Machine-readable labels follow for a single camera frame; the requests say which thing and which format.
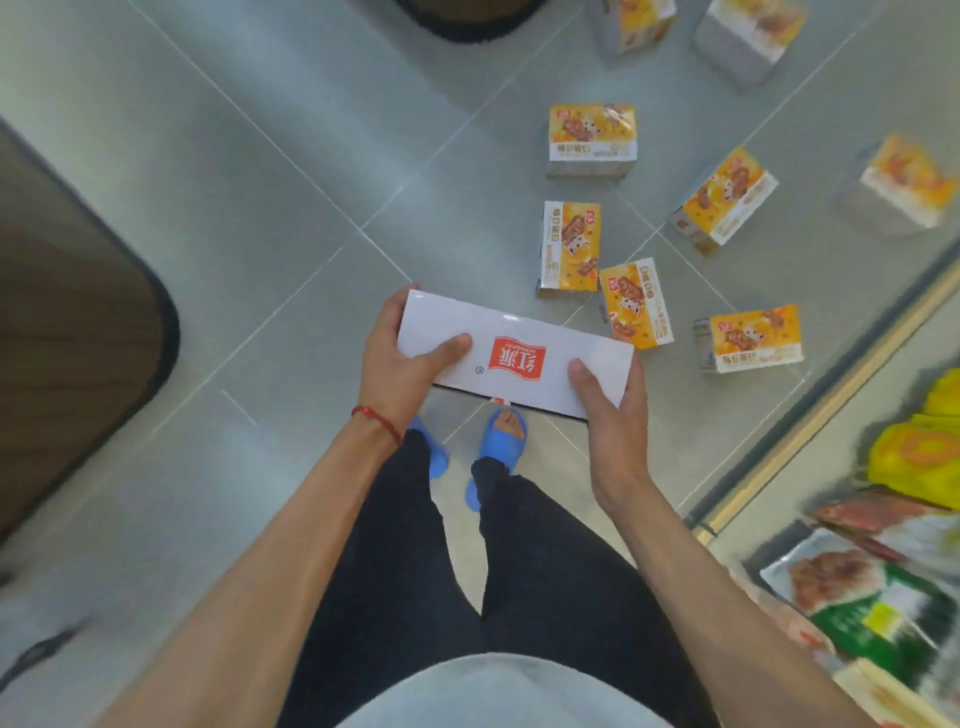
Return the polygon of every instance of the blue slipper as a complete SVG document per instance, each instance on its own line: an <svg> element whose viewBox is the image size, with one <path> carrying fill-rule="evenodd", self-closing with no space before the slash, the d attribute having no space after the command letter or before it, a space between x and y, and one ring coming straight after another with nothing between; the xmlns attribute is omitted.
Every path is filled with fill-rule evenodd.
<svg viewBox="0 0 960 728"><path fill-rule="evenodd" d="M450 458L447 456L444 446L433 439L433 435L430 434L423 420L420 419L420 415L414 418L407 429L414 429L421 433L426 438L426 444L430 446L430 479L435 480L446 473L446 469L450 467Z"/></svg>
<svg viewBox="0 0 960 728"><path fill-rule="evenodd" d="M493 416L490 417L490 421L487 422L487 428L483 433L483 440L480 441L480 454L477 455L477 459L480 460L485 457L491 457L494 460L499 460L507 466L507 471L512 473L516 467L516 463L520 460L520 455L523 454L523 449L527 447L527 424L523 421L523 416L511 407L510 411L520 420L520 427L523 428L523 439L518 440L509 432L494 429L493 423L496 422L496 418L498 418L503 411L504 410L499 409L494 412ZM480 511L480 498L477 496L477 484L473 482L473 478L471 478L467 484L467 492L464 493L464 500L467 502L467 506L469 506L471 511Z"/></svg>

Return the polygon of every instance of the plastic food package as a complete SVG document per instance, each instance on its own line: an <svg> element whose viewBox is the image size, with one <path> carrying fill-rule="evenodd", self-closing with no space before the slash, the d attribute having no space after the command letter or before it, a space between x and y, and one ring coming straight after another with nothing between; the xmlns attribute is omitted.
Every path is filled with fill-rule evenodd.
<svg viewBox="0 0 960 728"><path fill-rule="evenodd" d="M955 728L923 697L867 660L857 660L833 681L883 728Z"/></svg>
<svg viewBox="0 0 960 728"><path fill-rule="evenodd" d="M960 578L960 513L867 490L821 506L813 519L874 556Z"/></svg>
<svg viewBox="0 0 960 728"><path fill-rule="evenodd" d="M924 414L960 417L960 369L950 369L937 379L926 396Z"/></svg>
<svg viewBox="0 0 960 728"><path fill-rule="evenodd" d="M924 417L883 430L870 450L867 477L905 496L960 510L960 427L932 428Z"/></svg>
<svg viewBox="0 0 960 728"><path fill-rule="evenodd" d="M957 602L931 581L818 529L760 572L837 649L916 690L957 629Z"/></svg>

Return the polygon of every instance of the hongpai logo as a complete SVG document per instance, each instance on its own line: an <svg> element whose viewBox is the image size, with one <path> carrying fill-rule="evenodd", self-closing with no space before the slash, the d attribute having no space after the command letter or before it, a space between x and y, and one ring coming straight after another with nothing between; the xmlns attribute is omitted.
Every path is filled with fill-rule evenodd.
<svg viewBox="0 0 960 728"><path fill-rule="evenodd" d="M488 369L505 369L523 379L536 381L543 372L546 347L531 347L509 336L493 339Z"/></svg>

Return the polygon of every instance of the gray tile floor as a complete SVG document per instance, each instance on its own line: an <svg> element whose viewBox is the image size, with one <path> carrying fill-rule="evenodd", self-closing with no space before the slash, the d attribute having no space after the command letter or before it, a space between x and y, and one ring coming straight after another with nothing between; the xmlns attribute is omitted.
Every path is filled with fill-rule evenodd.
<svg viewBox="0 0 960 728"><path fill-rule="evenodd" d="M664 44L602 61L578 0L454 46L390 0L0 0L0 114L158 272L183 326L173 379L0 552L0 664L72 619L90 630L0 697L16 726L86 725L289 497L344 421L380 301L424 288L606 333L586 298L533 296L546 199L603 206L602 264L652 256L677 341L645 352L651 462L686 513L960 231L884 240L830 190L889 131L960 172L949 0L808 0L770 81L738 93ZM619 183L548 180L552 103L636 104ZM662 223L746 141L781 187L728 249ZM803 366L702 376L688 328L798 303ZM462 493L492 407L434 392L451 451L434 486L455 567L486 565ZM582 425L531 414L520 471L617 547L589 495ZM100 665L96 671L84 665ZM45 695L56 690L60 699Z"/></svg>

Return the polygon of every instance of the box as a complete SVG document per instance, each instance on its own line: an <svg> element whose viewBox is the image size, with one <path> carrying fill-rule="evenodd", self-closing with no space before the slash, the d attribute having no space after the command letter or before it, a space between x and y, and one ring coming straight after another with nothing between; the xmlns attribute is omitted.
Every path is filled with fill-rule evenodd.
<svg viewBox="0 0 960 728"><path fill-rule="evenodd" d="M778 184L746 149L734 149L669 222L708 255L727 244Z"/></svg>
<svg viewBox="0 0 960 728"><path fill-rule="evenodd" d="M693 325L700 368L725 374L804 360L795 305L702 319Z"/></svg>
<svg viewBox="0 0 960 728"><path fill-rule="evenodd" d="M764 81L806 22L806 10L783 0L713 0L693 47L740 88Z"/></svg>
<svg viewBox="0 0 960 728"><path fill-rule="evenodd" d="M675 0L589 0L600 45L611 57L659 43L677 17Z"/></svg>
<svg viewBox="0 0 960 728"><path fill-rule="evenodd" d="M613 337L638 349L651 349L673 341L673 329L657 278L653 258L600 271L604 321Z"/></svg>
<svg viewBox="0 0 960 728"><path fill-rule="evenodd" d="M585 420L566 374L570 361L580 358L610 401L623 399L634 354L628 344L432 293L410 291L397 345L416 356L464 331L473 336L473 348L437 377L440 386Z"/></svg>
<svg viewBox="0 0 960 728"><path fill-rule="evenodd" d="M548 129L548 175L623 177L636 162L633 107L550 107Z"/></svg>
<svg viewBox="0 0 960 728"><path fill-rule="evenodd" d="M858 156L838 198L872 231L902 236L940 225L957 184L937 171L922 147L891 134Z"/></svg>
<svg viewBox="0 0 960 728"><path fill-rule="evenodd" d="M600 261L600 206L544 203L537 290L597 289Z"/></svg>

